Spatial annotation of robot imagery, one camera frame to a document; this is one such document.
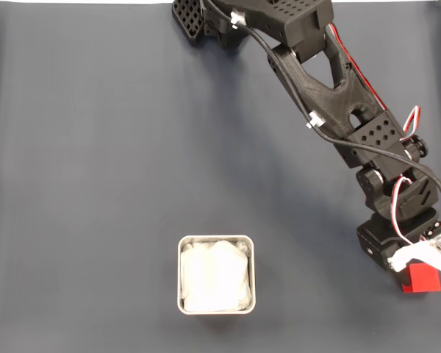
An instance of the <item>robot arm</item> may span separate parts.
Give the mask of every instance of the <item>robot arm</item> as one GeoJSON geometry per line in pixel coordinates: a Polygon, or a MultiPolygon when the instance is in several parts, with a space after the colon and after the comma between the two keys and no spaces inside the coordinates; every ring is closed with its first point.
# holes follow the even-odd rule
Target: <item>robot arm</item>
{"type": "MultiPolygon", "coordinates": [[[[406,272],[396,271],[388,259],[408,243],[441,233],[438,212],[432,207],[441,182],[418,164],[428,154],[424,141],[417,135],[406,137],[346,51],[332,23],[331,1],[175,0],[172,13],[193,44],[205,35],[216,36],[225,49],[238,46],[248,35],[260,42],[270,67],[306,116],[307,126],[332,142],[349,168],[359,168],[356,178],[366,206],[374,212],[357,229],[362,249],[408,285],[406,272]],[[270,49],[251,28],[280,44],[270,49]],[[330,62],[333,88],[301,65],[321,51],[330,62]],[[353,126],[351,115],[359,126],[353,126]],[[404,180],[408,185],[399,192],[404,180]]],[[[405,251],[405,258],[411,256],[409,249],[405,251]]]]}

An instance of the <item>metal container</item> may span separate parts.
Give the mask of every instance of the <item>metal container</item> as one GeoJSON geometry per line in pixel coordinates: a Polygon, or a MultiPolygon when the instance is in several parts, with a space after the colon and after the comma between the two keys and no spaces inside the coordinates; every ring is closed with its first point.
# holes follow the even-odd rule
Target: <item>metal container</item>
{"type": "Polygon", "coordinates": [[[182,238],[178,243],[178,288],[177,288],[177,302],[179,311],[185,315],[245,315],[251,313],[257,303],[257,297],[255,294],[255,252],[253,241],[246,235],[187,235],[182,238]],[[220,240],[227,240],[231,243],[243,241],[247,244],[250,250],[250,256],[248,257],[248,279],[250,281],[251,301],[247,308],[239,311],[206,311],[206,312],[188,312],[183,308],[182,299],[182,267],[181,267],[181,255],[183,247],[189,243],[206,243],[215,242],[220,240]]]}

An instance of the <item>red wire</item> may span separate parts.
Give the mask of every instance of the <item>red wire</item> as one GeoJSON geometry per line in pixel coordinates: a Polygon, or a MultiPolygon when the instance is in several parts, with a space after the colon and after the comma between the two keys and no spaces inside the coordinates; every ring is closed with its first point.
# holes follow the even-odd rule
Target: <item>red wire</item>
{"type": "Polygon", "coordinates": [[[415,132],[418,130],[418,124],[420,123],[420,112],[421,112],[421,108],[417,107],[417,109],[415,109],[417,111],[417,113],[415,114],[415,132]]]}
{"type": "Polygon", "coordinates": [[[414,117],[415,117],[415,111],[413,110],[412,116],[410,116],[410,119],[405,122],[405,126],[404,126],[405,132],[409,131],[410,124],[412,123],[414,117]]]}
{"type": "Polygon", "coordinates": [[[382,106],[382,108],[384,110],[387,110],[387,107],[385,106],[384,102],[379,98],[378,94],[373,89],[373,86],[370,85],[369,81],[365,78],[365,75],[363,75],[361,70],[359,69],[359,66],[356,64],[356,62],[353,60],[351,55],[348,53],[348,50],[346,50],[345,46],[343,45],[343,42],[340,39],[340,36],[338,35],[338,31],[337,31],[337,28],[335,27],[335,25],[333,23],[330,23],[330,27],[331,27],[331,30],[333,31],[333,33],[335,34],[335,37],[336,37],[338,43],[340,44],[341,48],[346,53],[346,56],[348,57],[348,59],[353,64],[354,68],[356,69],[356,71],[358,72],[359,76],[361,77],[361,79],[366,84],[367,88],[369,88],[369,90],[373,93],[373,95],[376,97],[377,101],[382,106]]]}

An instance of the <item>red cube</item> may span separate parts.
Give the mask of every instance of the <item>red cube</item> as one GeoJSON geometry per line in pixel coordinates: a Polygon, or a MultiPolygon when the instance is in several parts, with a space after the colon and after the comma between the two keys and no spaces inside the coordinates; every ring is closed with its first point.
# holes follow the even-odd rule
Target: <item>red cube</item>
{"type": "Polygon", "coordinates": [[[440,273],[426,263],[411,263],[407,270],[411,285],[402,285],[404,293],[440,292],[440,273]]]}

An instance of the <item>black cable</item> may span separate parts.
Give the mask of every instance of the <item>black cable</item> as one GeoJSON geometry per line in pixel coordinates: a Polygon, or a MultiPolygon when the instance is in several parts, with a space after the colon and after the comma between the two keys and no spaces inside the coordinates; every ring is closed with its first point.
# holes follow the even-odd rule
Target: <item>black cable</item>
{"type": "MultiPolygon", "coordinates": [[[[223,13],[222,10],[219,9],[219,7],[217,7],[217,5],[215,5],[212,2],[212,0],[204,0],[204,1],[206,3],[208,3],[208,9],[209,10],[211,10],[211,11],[214,10],[222,19],[224,19],[227,22],[230,22],[231,18],[228,15],[226,15],[225,13],[223,13]]],[[[293,84],[293,81],[291,80],[290,75],[286,72],[286,69],[284,68],[284,66],[279,62],[276,54],[271,49],[271,47],[266,43],[266,41],[262,38],[261,35],[259,35],[256,31],[254,31],[250,27],[245,26],[245,25],[240,24],[240,23],[236,23],[235,26],[237,26],[239,29],[243,30],[245,33],[247,33],[250,36],[252,36],[253,39],[255,39],[258,42],[258,44],[266,51],[266,53],[269,55],[269,57],[275,63],[275,65],[277,66],[279,71],[281,71],[281,74],[283,75],[284,79],[286,80],[287,86],[290,89],[291,94],[293,95],[294,102],[299,106],[299,110],[304,115],[304,117],[306,118],[307,122],[310,123],[312,118],[310,118],[309,112],[307,111],[307,108],[306,108],[304,102],[302,101],[302,99],[299,96],[297,90],[295,89],[295,85],[293,84]]],[[[322,132],[315,125],[313,125],[313,124],[310,124],[310,125],[312,126],[314,131],[322,139],[324,139],[325,141],[328,141],[328,142],[333,143],[335,145],[347,146],[347,147],[350,147],[352,149],[361,149],[361,150],[364,150],[364,151],[369,151],[369,152],[381,154],[383,156],[392,158],[392,159],[397,160],[399,162],[402,162],[404,164],[410,165],[411,167],[421,171],[422,173],[427,175],[428,178],[433,180],[433,182],[436,184],[436,186],[440,189],[440,192],[441,192],[441,181],[438,179],[438,177],[436,175],[434,175],[434,173],[432,171],[428,170],[427,167],[425,167],[425,166],[423,166],[423,165],[421,165],[419,163],[413,162],[412,160],[409,160],[409,159],[407,159],[405,157],[402,157],[402,156],[400,156],[400,155],[398,155],[396,153],[392,153],[392,152],[386,151],[384,149],[379,149],[379,148],[373,147],[373,146],[366,146],[366,145],[363,145],[361,143],[354,143],[354,142],[349,142],[349,141],[346,141],[346,140],[338,140],[336,138],[331,138],[327,134],[322,132]]]]}

